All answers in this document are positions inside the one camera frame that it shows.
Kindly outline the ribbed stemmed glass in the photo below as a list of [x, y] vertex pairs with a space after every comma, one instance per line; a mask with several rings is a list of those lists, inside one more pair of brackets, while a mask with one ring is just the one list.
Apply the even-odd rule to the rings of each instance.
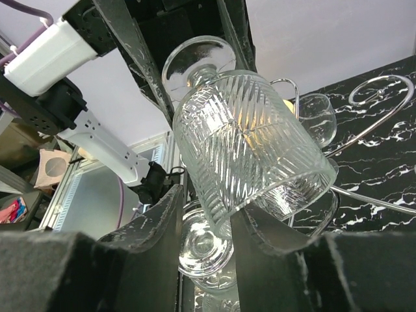
[[233, 48], [215, 36], [175, 48], [162, 70], [178, 102], [172, 129], [216, 236], [253, 203], [285, 220], [321, 198], [337, 173], [269, 82], [236, 67]]
[[211, 231], [198, 200], [186, 204], [184, 210], [178, 270], [208, 293], [224, 293], [235, 287], [232, 240]]

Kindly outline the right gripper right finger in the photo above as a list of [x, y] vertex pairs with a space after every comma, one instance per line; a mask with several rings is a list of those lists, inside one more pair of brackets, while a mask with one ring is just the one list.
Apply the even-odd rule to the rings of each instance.
[[249, 205], [231, 217], [243, 311], [414, 311], [413, 232], [308, 237]]

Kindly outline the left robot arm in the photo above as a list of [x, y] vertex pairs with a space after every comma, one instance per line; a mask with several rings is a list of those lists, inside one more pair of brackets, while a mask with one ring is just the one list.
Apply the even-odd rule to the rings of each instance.
[[1, 59], [1, 109], [83, 148], [146, 202], [159, 200], [165, 171], [141, 170], [144, 159], [101, 125], [68, 75], [117, 49], [141, 94], [171, 124], [162, 66], [185, 40], [215, 36], [234, 49], [237, 67], [255, 69], [245, 1], [78, 1], [59, 19], [18, 1], [5, 5], [42, 26]]

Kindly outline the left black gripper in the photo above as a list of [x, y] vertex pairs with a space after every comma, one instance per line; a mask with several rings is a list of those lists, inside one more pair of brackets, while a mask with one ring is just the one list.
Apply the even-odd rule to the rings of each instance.
[[237, 69], [257, 72], [245, 0], [78, 1], [63, 19], [100, 57], [118, 45], [132, 76], [140, 79], [140, 93], [168, 125], [174, 106], [156, 64], [164, 64], [182, 42], [203, 35], [225, 38], [236, 54]]

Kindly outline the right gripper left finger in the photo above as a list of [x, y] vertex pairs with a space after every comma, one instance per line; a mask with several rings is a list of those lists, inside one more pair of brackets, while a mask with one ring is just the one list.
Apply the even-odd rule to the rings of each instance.
[[99, 240], [83, 233], [1, 233], [2, 311], [174, 311], [183, 214], [174, 185]]

